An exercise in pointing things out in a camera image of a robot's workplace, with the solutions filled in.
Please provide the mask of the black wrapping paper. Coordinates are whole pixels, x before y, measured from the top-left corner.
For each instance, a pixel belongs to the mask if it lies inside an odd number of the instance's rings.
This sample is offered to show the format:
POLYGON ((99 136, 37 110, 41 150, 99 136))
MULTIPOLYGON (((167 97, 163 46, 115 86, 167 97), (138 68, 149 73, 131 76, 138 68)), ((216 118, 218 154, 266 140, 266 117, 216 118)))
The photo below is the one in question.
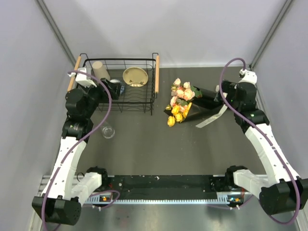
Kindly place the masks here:
POLYGON ((222 106, 222 102, 215 99, 216 93, 201 89, 185 82, 171 86, 170 103, 164 112, 168 115, 167 125, 199 119, 207 112, 222 106))

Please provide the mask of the white printed ribbon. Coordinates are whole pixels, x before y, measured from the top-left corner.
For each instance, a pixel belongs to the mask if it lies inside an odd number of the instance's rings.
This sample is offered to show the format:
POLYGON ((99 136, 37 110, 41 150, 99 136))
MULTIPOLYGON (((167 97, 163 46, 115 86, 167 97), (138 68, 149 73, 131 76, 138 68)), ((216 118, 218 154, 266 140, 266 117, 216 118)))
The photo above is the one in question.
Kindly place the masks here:
POLYGON ((207 118, 197 124, 197 128, 203 128, 209 125, 220 118, 227 111, 227 106, 224 104, 219 92, 219 85, 216 85, 214 91, 201 90, 201 92, 202 97, 197 98, 194 101, 197 106, 206 109, 205 114, 207 118))

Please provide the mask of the pink and yellow flower bouquet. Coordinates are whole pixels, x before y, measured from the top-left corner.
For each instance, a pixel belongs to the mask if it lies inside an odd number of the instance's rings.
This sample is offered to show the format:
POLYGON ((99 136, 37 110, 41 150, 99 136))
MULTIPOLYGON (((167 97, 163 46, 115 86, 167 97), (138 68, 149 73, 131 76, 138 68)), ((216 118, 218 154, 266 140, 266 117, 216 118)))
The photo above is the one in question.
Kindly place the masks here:
POLYGON ((182 83, 181 79, 177 78, 171 86, 171 96, 170 103, 165 108, 165 112, 169 115, 167 119, 169 127, 184 122, 188 117, 193 101, 203 95, 201 90, 191 85, 190 82, 182 83))

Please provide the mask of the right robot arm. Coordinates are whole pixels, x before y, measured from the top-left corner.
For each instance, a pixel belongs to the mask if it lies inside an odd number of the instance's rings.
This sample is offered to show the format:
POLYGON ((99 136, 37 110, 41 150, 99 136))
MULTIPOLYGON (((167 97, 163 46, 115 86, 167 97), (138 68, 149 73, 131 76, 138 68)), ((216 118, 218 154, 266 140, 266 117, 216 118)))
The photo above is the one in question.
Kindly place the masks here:
POLYGON ((219 95, 234 112, 236 123, 253 145, 267 174, 263 179, 249 169, 239 167, 224 179, 229 190, 242 187, 255 196, 264 212, 273 217, 293 212, 292 223, 308 200, 308 180, 289 164, 272 133, 265 113, 257 108, 257 89, 252 81, 221 81, 219 95))

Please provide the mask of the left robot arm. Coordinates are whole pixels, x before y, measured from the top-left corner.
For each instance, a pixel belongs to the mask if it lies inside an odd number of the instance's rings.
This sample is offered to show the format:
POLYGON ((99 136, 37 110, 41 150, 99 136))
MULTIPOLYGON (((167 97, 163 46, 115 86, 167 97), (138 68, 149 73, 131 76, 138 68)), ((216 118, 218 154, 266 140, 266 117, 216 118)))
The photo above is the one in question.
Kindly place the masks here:
POLYGON ((60 149, 51 177, 40 196, 32 200, 32 207, 42 220, 44 230, 47 223, 75 225, 81 208, 96 191, 104 191, 109 179, 104 168, 91 167, 83 179, 73 185, 79 159, 88 144, 90 135, 96 130, 91 116, 101 103, 118 99, 121 84, 101 79, 92 83, 86 91, 75 88, 66 96, 66 120, 62 128, 60 149))

